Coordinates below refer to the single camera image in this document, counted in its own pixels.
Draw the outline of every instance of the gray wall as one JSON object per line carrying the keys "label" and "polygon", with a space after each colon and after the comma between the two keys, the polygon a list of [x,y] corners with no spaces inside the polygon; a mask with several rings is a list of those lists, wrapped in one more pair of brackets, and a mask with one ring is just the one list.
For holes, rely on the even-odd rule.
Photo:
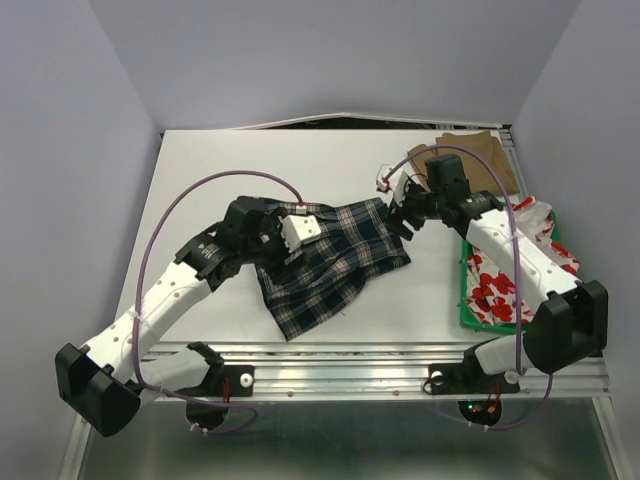
{"label": "gray wall", "polygon": [[640,2],[583,0],[515,123],[529,187],[611,296],[606,360],[640,476]]}
{"label": "gray wall", "polygon": [[53,356],[113,320],[158,149],[84,0],[0,3],[0,478],[52,479]]}
{"label": "gray wall", "polygon": [[335,111],[511,123],[579,0],[90,0],[166,128]]}

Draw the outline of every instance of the black clamp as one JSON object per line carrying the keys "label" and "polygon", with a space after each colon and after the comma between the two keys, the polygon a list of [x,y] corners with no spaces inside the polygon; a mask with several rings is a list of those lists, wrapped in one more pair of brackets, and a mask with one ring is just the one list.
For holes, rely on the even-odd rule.
{"label": "black clamp", "polygon": [[226,279],[238,274],[242,265],[255,263],[274,282],[286,278],[305,263],[304,255],[291,257],[282,238],[282,222],[288,212],[269,211],[253,197],[238,197],[229,204],[222,222],[205,229],[176,253],[175,263],[196,270],[215,291]]}
{"label": "black clamp", "polygon": [[502,210],[502,204],[489,192],[471,193],[458,155],[434,157],[425,165],[427,185],[431,191],[409,179],[402,205],[392,201],[385,219],[387,228],[406,240],[411,240],[413,233],[404,222],[414,230],[419,230],[425,220],[440,219],[462,238],[466,238],[471,220],[480,219],[483,213],[490,210]]}
{"label": "black clamp", "polygon": [[509,383],[504,373],[487,375],[482,370],[475,351],[487,342],[474,345],[464,352],[462,362],[434,363],[429,365],[429,378],[422,384],[428,395],[486,395],[499,384],[502,393],[518,393],[518,382]]}

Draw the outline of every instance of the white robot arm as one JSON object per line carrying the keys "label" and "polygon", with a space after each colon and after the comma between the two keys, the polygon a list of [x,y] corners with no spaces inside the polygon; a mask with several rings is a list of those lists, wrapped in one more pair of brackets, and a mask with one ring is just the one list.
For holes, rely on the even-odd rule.
{"label": "white robot arm", "polygon": [[[138,344],[132,339],[132,307],[80,348],[65,345],[55,358],[60,397],[103,436],[120,431],[142,404],[161,394],[132,378],[133,348],[144,356],[191,307],[246,263],[262,266],[277,281],[303,262],[300,247],[320,235],[313,215],[269,212],[256,198],[239,197],[222,222],[192,238],[142,299]],[[189,395],[215,395],[223,360],[202,343],[141,365],[150,385]]]}
{"label": "white robot arm", "polygon": [[[480,248],[512,280],[514,247],[509,216],[490,193],[471,193],[457,155],[435,157],[426,163],[426,191],[402,169],[384,166],[378,190],[392,192],[387,228],[410,240],[427,219],[439,219],[472,245]],[[520,252],[519,284],[523,297],[536,312],[522,336],[521,367],[544,373],[599,353],[607,342],[608,294],[597,281],[583,283],[547,257],[522,232],[516,231]],[[504,372],[516,370],[517,336],[476,345],[460,364],[432,365],[441,377],[433,394],[486,392],[502,382]]]}

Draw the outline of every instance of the plaid skirt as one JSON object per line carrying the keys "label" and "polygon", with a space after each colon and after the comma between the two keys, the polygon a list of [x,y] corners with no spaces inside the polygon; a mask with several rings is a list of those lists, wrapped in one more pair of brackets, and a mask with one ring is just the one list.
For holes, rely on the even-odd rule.
{"label": "plaid skirt", "polygon": [[[263,199],[295,214],[295,203]],[[342,207],[307,205],[321,235],[302,247],[306,264],[281,283],[256,267],[264,303],[285,338],[320,325],[353,302],[368,280],[411,262],[400,237],[387,231],[388,206],[379,198]]]}

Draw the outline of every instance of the floral cloth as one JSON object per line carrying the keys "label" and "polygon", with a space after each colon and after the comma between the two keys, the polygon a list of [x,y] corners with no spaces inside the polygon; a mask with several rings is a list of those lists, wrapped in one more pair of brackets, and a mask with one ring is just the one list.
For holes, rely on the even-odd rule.
{"label": "floral cloth", "polygon": [[[577,275],[580,262],[558,242],[551,239],[554,229],[551,206],[528,197],[514,207],[516,224],[542,252],[567,272]],[[515,323],[515,286],[480,249],[472,247],[467,258],[467,295],[469,310],[480,323]],[[535,312],[522,302],[522,322],[533,320]]]}

